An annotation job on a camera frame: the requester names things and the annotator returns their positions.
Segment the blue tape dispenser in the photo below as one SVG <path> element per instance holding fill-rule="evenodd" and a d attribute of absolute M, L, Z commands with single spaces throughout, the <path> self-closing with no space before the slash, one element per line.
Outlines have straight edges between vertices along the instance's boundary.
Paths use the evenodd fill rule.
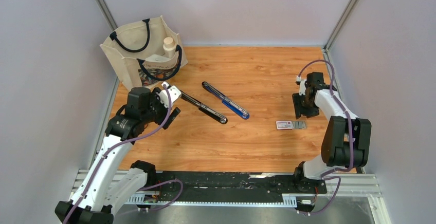
<path fill-rule="evenodd" d="M 217 98 L 219 98 L 221 100 L 221 102 L 227 106 L 230 110 L 232 110 L 235 114 L 237 114 L 239 117 L 241 117 L 244 120 L 249 119 L 250 115 L 249 112 L 244 109 L 243 107 L 241 107 L 240 105 L 238 105 L 237 103 L 235 103 L 233 100 L 231 100 L 229 97 L 227 97 L 225 94 L 223 94 L 222 92 L 220 92 L 219 90 L 217 90 L 215 87 L 213 87 L 212 85 L 210 85 L 208 82 L 203 81 L 202 82 L 202 87 L 210 92 L 211 94 L 213 94 L 214 96 L 216 96 Z"/>

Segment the black stapler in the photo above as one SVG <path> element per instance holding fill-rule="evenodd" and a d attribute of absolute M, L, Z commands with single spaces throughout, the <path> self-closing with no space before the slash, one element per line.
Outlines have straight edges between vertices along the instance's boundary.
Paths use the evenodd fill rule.
<path fill-rule="evenodd" d="M 186 94 L 183 91 L 181 92 L 181 98 L 190 104 L 196 106 L 201 112 L 206 114 L 207 116 L 211 117 L 215 121 L 219 122 L 220 124 L 226 124 L 228 122 L 228 119 L 223 114 L 215 111 L 214 109 L 210 108 L 209 106 L 205 105 L 201 101 L 193 98 L 192 96 Z"/>

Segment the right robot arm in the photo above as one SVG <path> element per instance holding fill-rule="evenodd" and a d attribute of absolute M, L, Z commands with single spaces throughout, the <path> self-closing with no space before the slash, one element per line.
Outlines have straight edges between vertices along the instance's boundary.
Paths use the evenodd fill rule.
<path fill-rule="evenodd" d="M 345 105 L 337 89 L 324 82 L 323 73 L 312 72 L 305 79 L 297 76 L 296 83 L 299 91 L 292 95 L 296 118 L 323 113 L 328 120 L 320 154 L 301 162 L 294 171 L 294 188 L 309 193 L 320 187 L 330 173 L 367 165 L 372 124 Z"/>

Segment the red white staple box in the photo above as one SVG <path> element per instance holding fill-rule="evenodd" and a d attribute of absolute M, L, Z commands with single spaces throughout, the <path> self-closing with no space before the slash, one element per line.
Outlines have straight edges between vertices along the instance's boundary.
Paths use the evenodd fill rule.
<path fill-rule="evenodd" d="M 276 121 L 277 130 L 294 129 L 294 124 L 292 121 Z"/>

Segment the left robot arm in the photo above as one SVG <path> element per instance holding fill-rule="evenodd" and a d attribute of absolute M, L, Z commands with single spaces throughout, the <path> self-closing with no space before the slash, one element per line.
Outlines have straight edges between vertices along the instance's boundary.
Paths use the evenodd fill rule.
<path fill-rule="evenodd" d="M 181 91 L 167 82 L 162 87 L 130 90 L 126 104 L 109 120 L 101 148 L 83 182 L 70 200 L 57 204 L 55 214 L 61 223 L 113 223 L 135 192 L 155 188 L 155 166 L 144 161 L 135 162 L 117 184 L 112 185 L 112 181 L 134 143 L 145 138 L 142 135 L 145 127 L 149 123 L 158 124 L 147 134 L 151 136 L 168 128 L 179 114 L 174 102 L 182 96 Z"/>

